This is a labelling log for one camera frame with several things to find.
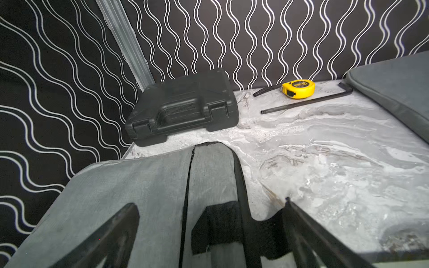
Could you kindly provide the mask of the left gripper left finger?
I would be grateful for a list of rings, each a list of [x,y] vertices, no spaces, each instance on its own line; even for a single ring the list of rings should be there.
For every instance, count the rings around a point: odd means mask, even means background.
[[[53,268],[126,268],[136,239],[140,215],[128,203]]]

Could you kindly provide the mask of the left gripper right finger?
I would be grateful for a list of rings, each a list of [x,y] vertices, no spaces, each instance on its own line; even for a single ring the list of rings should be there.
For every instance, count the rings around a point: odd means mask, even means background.
[[[372,268],[373,265],[350,250],[290,198],[284,206],[287,242],[298,268]]]

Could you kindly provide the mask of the grey laptop bag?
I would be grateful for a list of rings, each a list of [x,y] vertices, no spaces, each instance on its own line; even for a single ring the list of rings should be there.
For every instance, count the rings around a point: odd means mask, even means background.
[[[81,171],[9,268],[261,268],[290,251],[281,213],[252,218],[222,143]]]
[[[345,80],[429,141],[428,51],[354,68]]]

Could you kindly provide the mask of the yellow tape measure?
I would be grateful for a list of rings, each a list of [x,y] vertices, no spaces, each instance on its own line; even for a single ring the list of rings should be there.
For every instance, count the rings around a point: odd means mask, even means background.
[[[291,99],[306,99],[312,96],[316,89],[315,82],[306,79],[298,79],[270,87],[265,87],[253,94],[254,97],[261,96],[270,91],[280,89],[281,92]]]

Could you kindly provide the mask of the black hex key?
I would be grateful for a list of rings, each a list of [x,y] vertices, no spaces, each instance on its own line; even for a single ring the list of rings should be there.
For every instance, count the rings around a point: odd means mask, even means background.
[[[326,100],[328,101],[331,99],[345,97],[345,96],[351,95],[355,89],[354,87],[352,87],[348,84],[345,84],[345,83],[339,83],[338,86],[341,89],[343,89],[344,91],[341,93],[336,93],[336,94],[329,95],[329,96],[319,97],[319,98],[310,99],[310,100],[304,100],[304,101],[301,101],[298,103],[292,103],[289,105],[283,105],[283,106],[279,106],[279,107],[261,110],[260,114],[265,115],[265,114],[269,114],[269,113],[274,113],[274,112],[278,112],[278,111],[284,111],[284,110],[288,110],[288,109],[292,109],[292,108],[296,108],[296,107],[302,107],[302,106],[306,106],[306,105],[310,105],[310,104],[314,104],[314,103],[319,103],[319,102],[323,102]]]

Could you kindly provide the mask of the black plastic tool case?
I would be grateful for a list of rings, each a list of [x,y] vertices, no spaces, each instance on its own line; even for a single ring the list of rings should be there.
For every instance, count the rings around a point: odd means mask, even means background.
[[[235,127],[239,109],[222,68],[152,84],[141,94],[125,130],[139,147],[167,141],[168,136],[204,128]]]

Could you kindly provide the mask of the aluminium frame profile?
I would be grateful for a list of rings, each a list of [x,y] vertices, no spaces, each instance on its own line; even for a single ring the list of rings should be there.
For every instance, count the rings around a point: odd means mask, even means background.
[[[111,30],[123,57],[141,90],[154,84],[148,62],[121,1],[97,0],[97,5]]]

